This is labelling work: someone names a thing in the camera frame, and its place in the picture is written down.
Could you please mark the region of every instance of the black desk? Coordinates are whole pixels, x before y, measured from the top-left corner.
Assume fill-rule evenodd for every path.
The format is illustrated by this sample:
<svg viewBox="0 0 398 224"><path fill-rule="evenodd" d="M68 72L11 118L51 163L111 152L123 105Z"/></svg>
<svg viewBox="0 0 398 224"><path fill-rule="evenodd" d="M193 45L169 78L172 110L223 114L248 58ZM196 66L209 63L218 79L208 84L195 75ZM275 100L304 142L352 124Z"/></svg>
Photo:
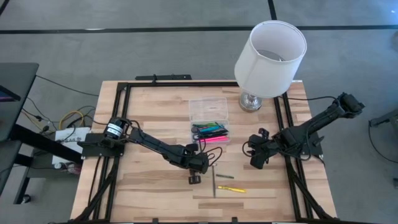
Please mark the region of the black desk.
<svg viewBox="0 0 398 224"><path fill-rule="evenodd" d="M0 85L21 98L20 101L0 102L0 172L5 170L0 174L0 195L11 172L10 167L14 163L30 167L35 162L33 157L19 154L22 143L77 164L83 163L80 153L16 124L38 67L36 63L0 63ZM25 173L14 203L22 202L30 179L28 171Z"/></svg>

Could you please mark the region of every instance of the white lampshade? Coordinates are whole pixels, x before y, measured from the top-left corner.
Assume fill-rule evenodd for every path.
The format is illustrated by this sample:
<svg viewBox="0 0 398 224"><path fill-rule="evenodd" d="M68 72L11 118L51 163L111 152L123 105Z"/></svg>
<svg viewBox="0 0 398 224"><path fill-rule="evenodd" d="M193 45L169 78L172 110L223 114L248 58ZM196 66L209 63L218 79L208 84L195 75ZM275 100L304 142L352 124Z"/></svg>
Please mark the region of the white lampshade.
<svg viewBox="0 0 398 224"><path fill-rule="evenodd" d="M235 78L247 93L272 98L289 89L307 51L304 35L282 21L265 21L250 33L235 65Z"/></svg>

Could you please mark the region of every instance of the wheel caster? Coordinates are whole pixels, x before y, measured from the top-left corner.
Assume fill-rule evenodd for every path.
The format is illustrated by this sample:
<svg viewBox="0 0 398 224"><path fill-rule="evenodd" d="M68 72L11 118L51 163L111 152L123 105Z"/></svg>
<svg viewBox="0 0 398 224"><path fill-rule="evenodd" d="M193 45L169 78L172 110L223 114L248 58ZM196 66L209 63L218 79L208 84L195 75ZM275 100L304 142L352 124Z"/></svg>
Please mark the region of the wheel caster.
<svg viewBox="0 0 398 224"><path fill-rule="evenodd" d="M30 197L30 195L24 195L24 197L22 198L22 202L23 203L29 203L32 200L32 198Z"/></svg>

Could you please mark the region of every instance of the wooden table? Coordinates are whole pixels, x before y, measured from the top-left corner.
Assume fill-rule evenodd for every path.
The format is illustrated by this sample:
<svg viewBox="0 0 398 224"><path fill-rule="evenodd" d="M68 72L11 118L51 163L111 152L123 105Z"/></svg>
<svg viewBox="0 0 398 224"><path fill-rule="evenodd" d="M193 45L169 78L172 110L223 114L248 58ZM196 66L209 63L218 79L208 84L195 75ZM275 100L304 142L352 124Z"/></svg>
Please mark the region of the wooden table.
<svg viewBox="0 0 398 224"><path fill-rule="evenodd" d="M109 121L117 83L103 82L95 114L97 122ZM246 189L247 193L216 190L216 198L213 198L211 168L201 175L201 184L189 185L189 171L171 166L162 156L142 146L128 144L119 166L112 222L151 222L152 218L159 218L160 222L230 222L231 217L238 217L240 222L295 220L284 158L276 155L263 170L257 170L250 166L250 158L243 155L241 149L242 143L259 128L266 128L271 134L278 132L273 99L263 100L259 111L247 113L238 105L241 93L238 87L133 87L131 91L127 117L137 120L153 137L181 145L190 143L188 101L209 96L226 97L231 142L222 146L223 155L214 169L216 174L232 175L234 179L216 177L215 182ZM303 83L294 82L288 94L292 98L306 98ZM281 106L285 115L282 100ZM311 118L306 101L290 100L290 107L296 125ZM103 128L93 125L96 133L102 133ZM77 217L87 206L96 161L97 158L84 161L71 218ZM303 162L303 168L309 191L327 213L336 216L323 164L311 159ZM298 198L305 217L299 190ZM104 217L105 206L106 200L103 200L100 218Z"/></svg>

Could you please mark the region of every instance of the yellow pen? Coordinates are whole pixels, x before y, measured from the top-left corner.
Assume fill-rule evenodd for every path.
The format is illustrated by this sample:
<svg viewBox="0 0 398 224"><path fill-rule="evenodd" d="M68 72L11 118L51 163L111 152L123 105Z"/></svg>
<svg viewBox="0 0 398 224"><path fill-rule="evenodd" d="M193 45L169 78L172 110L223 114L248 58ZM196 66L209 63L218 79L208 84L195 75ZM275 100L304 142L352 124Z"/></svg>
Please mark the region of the yellow pen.
<svg viewBox="0 0 398 224"><path fill-rule="evenodd" d="M239 192L239 193L246 193L246 190L244 189L237 189L234 187L225 187L225 186L218 186L219 189L223 189L223 190L231 190L233 192Z"/></svg>

